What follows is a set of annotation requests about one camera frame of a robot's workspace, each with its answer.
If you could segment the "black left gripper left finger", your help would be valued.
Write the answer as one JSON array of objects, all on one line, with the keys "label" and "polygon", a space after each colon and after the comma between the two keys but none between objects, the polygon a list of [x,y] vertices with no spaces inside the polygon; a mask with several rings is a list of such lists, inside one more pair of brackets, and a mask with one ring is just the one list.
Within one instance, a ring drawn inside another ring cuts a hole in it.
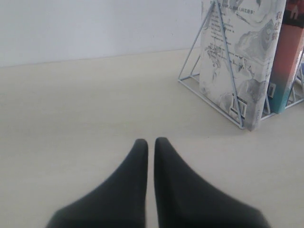
[{"label": "black left gripper left finger", "polygon": [[144,228],[148,143],[137,139],[119,167],[97,188],[54,213],[48,228]]}]

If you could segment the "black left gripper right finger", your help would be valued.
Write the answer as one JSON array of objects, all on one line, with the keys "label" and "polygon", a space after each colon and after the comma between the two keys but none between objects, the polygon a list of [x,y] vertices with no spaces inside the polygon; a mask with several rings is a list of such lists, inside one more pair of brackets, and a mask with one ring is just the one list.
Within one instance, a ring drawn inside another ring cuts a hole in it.
[{"label": "black left gripper right finger", "polygon": [[161,228],[266,228],[256,208],[212,186],[159,137],[154,148],[154,190]]}]

